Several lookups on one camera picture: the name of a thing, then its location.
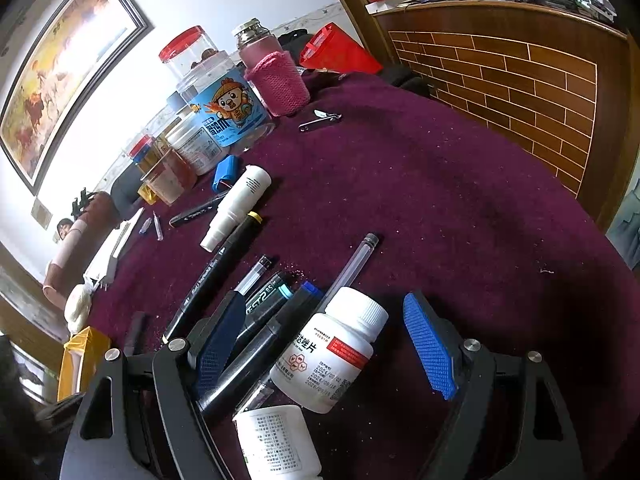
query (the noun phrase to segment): red plastic bag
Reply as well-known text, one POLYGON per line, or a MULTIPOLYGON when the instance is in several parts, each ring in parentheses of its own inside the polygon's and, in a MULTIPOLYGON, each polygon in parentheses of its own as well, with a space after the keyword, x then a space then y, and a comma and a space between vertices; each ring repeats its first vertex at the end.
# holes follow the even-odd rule
POLYGON ((304 68, 375 74, 382 65, 335 23, 322 28, 300 54, 304 68))

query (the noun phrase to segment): white wall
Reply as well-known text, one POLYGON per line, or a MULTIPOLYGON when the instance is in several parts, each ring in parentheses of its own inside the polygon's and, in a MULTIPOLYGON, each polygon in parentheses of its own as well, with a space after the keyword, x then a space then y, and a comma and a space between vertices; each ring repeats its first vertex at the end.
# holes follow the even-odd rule
MULTIPOLYGON (((62 0, 38 0, 12 35, 9 54, 0 58, 0 100, 38 31, 62 0)), ((52 229, 68 216, 83 187, 93 188, 115 160, 120 147, 165 104, 174 91, 171 73, 158 60, 168 41, 201 25, 218 48, 236 49, 231 30, 252 17, 276 27, 338 0, 134 0, 152 23, 148 33, 96 89, 68 132, 44 179, 39 197, 53 213, 45 232, 30 211, 31 193, 4 154, 0 155, 0 240, 37 279, 55 252, 52 229)))

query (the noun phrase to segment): metal screw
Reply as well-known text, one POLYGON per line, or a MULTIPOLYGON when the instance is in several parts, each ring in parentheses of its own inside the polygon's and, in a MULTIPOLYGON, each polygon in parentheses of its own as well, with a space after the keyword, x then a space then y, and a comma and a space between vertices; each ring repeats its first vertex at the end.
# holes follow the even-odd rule
POLYGON ((107 350, 107 353, 104 355, 104 358, 107 359, 107 361, 115 361, 118 357, 120 357, 120 350, 117 348, 107 350))
POLYGON ((533 363, 541 363, 542 362, 542 354, 540 352, 536 352, 535 350, 532 350, 531 352, 529 352, 527 354, 527 357, 529 358, 529 361, 531 361, 533 363))
POLYGON ((169 341, 169 350, 171 350, 171 352, 179 352, 186 345, 187 342, 182 338, 172 339, 171 341, 169 341))
POLYGON ((470 352, 477 352, 482 348, 478 339, 465 339, 465 348, 470 352))

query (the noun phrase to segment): metal bottle cap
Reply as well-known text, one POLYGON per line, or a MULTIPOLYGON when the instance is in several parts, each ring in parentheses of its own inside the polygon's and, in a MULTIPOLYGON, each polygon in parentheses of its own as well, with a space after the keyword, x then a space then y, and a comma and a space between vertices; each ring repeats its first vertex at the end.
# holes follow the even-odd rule
POLYGON ((236 36, 236 45, 238 48, 245 46, 246 44, 252 43, 253 41, 260 40, 265 36, 270 34, 268 28, 264 28, 260 24, 260 20, 257 18, 253 18, 248 22, 243 23, 242 25, 238 25, 232 32, 234 36, 236 36))

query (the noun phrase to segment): yellow container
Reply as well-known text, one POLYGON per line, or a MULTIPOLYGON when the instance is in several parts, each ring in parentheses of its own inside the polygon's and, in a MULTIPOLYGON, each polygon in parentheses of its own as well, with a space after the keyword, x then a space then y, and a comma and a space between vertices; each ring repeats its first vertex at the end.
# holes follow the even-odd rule
POLYGON ((88 326, 65 343, 58 383, 58 402, 78 392, 85 392, 95 375, 111 339, 88 326))

